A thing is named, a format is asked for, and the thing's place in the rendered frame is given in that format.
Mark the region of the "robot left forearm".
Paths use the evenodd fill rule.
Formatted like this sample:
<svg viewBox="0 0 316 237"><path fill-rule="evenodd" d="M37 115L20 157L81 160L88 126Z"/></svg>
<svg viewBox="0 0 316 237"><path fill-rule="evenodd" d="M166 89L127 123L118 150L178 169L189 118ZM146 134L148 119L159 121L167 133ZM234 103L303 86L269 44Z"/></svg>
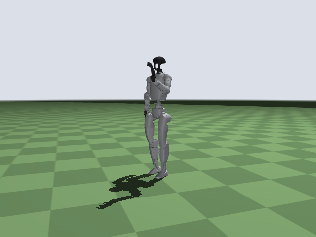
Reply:
<svg viewBox="0 0 316 237"><path fill-rule="evenodd" d="M151 81L151 79L150 79L150 81ZM162 83L161 83L160 81L158 81L156 78L155 78L155 82L152 82L152 81L151 81L151 83L153 83L160 91L165 90L165 91L167 91L167 92L170 92L169 87L167 87L167 86L165 86L164 84L162 84Z"/></svg>

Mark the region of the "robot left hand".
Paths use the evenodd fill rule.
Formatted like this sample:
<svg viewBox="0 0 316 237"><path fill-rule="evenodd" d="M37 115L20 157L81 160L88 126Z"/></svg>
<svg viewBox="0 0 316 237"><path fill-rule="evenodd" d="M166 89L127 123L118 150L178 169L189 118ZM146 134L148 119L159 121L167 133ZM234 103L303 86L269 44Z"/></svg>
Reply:
<svg viewBox="0 0 316 237"><path fill-rule="evenodd" d="M152 66L152 64L151 64L150 62L147 62L147 66L149 66L149 67L151 68L151 73L152 73L152 75L151 75L151 81L152 81L152 82L155 82L155 77L156 77L156 75L155 75L154 68L153 68L153 66Z"/></svg>

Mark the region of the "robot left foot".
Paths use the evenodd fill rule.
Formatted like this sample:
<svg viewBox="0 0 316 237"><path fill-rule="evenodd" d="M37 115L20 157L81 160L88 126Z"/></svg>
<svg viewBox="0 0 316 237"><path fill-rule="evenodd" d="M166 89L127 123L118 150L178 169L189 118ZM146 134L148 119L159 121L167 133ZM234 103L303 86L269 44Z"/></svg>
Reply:
<svg viewBox="0 0 316 237"><path fill-rule="evenodd" d="M168 171L167 171L167 170L166 170L166 172L161 171L159 174L157 174L157 175L155 176L155 178L156 178L156 179L160 179L160 178L163 178L163 177L165 177L165 176L168 176Z"/></svg>

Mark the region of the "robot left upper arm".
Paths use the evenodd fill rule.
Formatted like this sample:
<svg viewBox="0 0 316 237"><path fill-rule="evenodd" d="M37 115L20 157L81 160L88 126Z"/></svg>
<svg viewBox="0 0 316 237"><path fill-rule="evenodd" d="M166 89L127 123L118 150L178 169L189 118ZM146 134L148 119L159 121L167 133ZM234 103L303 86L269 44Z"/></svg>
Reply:
<svg viewBox="0 0 316 237"><path fill-rule="evenodd" d="M169 74L164 74L163 79L164 79L164 85L167 86L167 87L169 87L169 89L170 89L170 87L171 87L171 81L172 81L172 76L170 76ZM163 90L162 93L163 93L163 94L169 94L169 92L167 92L167 91L165 91L165 90Z"/></svg>

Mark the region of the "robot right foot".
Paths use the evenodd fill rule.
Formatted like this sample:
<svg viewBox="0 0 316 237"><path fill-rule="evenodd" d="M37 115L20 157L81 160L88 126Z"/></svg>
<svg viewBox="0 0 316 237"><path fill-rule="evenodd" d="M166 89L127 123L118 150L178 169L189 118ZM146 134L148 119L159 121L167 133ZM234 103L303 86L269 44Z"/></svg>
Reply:
<svg viewBox="0 0 316 237"><path fill-rule="evenodd" d="M152 169L150 172L148 172L148 174L156 174L156 173L158 173L158 172L161 172L161 167L160 166L158 166L158 168L156 168L156 169Z"/></svg>

